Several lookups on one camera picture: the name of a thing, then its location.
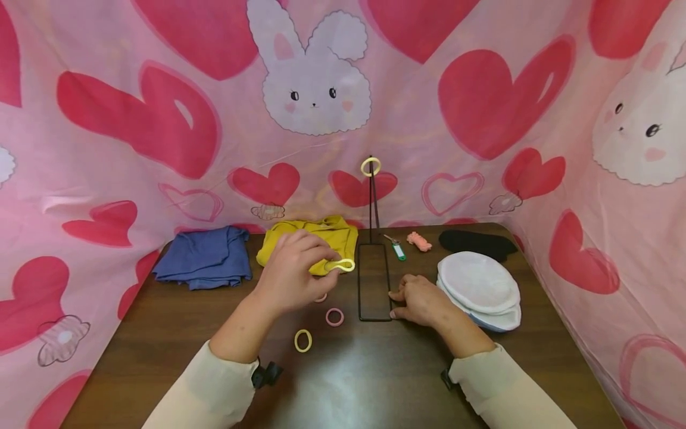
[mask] hand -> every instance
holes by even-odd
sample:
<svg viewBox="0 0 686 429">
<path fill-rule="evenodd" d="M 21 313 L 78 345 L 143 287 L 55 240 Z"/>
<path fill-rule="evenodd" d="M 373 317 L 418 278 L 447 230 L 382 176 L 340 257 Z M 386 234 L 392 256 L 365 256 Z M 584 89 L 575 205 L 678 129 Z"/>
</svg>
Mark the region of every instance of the hand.
<svg viewBox="0 0 686 429">
<path fill-rule="evenodd" d="M 340 270 L 333 269 L 319 279 L 309 273 L 322 259 L 337 261 L 340 255 L 321 237 L 304 229 L 284 234 L 252 294 L 275 316 L 305 307 L 331 291 L 338 281 Z"/>
<path fill-rule="evenodd" d="M 392 318 L 402 318 L 422 326 L 436 328 L 437 315 L 454 310 L 461 312 L 438 286 L 420 275 L 404 275 L 398 292 L 389 292 L 388 296 L 393 301 L 406 304 L 406 307 L 393 309 L 390 313 Z"/>
</svg>

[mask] yellow cloth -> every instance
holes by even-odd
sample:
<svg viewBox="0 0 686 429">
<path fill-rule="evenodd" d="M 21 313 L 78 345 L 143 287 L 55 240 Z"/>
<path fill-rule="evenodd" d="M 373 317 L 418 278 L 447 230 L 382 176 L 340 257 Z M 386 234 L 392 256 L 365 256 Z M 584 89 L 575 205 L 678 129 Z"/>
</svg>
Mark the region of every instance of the yellow cloth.
<svg viewBox="0 0 686 429">
<path fill-rule="evenodd" d="M 309 222 L 306 220 L 284 220 L 277 222 L 267 231 L 264 236 L 264 244 L 257 252 L 257 263 L 265 266 L 272 255 L 276 242 L 285 233 L 294 233 L 299 229 L 304 229 L 314 235 L 317 235 L 329 243 L 329 246 L 342 259 L 355 259 L 355 245 L 357 243 L 357 228 L 343 219 L 342 216 L 327 216 L 319 222 Z M 329 270 L 324 268 L 326 261 L 321 260 L 314 264 L 309 272 L 312 275 L 326 275 Z"/>
</svg>

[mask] bunny eye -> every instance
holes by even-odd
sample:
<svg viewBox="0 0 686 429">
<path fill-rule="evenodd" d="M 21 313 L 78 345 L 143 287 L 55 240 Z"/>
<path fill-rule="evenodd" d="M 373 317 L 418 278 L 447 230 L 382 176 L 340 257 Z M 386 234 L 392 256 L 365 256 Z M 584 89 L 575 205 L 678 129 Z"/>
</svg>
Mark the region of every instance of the bunny eye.
<svg viewBox="0 0 686 429">
<path fill-rule="evenodd" d="M 648 127 L 646 130 L 646 137 L 652 137 L 655 134 L 657 134 L 658 131 L 660 131 L 662 128 L 658 124 L 653 124 Z"/>
</svg>

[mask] pink fabric backdrop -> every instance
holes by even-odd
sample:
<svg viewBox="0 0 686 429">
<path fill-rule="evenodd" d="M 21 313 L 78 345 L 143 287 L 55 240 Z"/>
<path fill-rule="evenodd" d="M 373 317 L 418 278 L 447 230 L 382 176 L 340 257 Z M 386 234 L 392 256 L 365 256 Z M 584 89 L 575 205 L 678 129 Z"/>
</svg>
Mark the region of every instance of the pink fabric backdrop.
<svg viewBox="0 0 686 429">
<path fill-rule="evenodd" d="M 385 226 L 507 226 L 686 428 L 686 2 L 249 3 L 0 0 L 2 428 L 59 426 L 175 232 L 364 222 L 370 153 Z"/>
</svg>

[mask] black cloth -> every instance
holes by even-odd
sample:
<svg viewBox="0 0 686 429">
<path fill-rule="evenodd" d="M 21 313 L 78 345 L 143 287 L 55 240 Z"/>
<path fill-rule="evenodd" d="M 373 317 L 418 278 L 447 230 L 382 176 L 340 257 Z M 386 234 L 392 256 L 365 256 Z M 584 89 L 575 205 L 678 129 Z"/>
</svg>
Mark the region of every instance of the black cloth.
<svg viewBox="0 0 686 429">
<path fill-rule="evenodd" d="M 474 252 L 505 262 L 508 255 L 517 252 L 517 246 L 500 235 L 481 234 L 452 229 L 438 236 L 443 248 L 453 252 Z"/>
</svg>

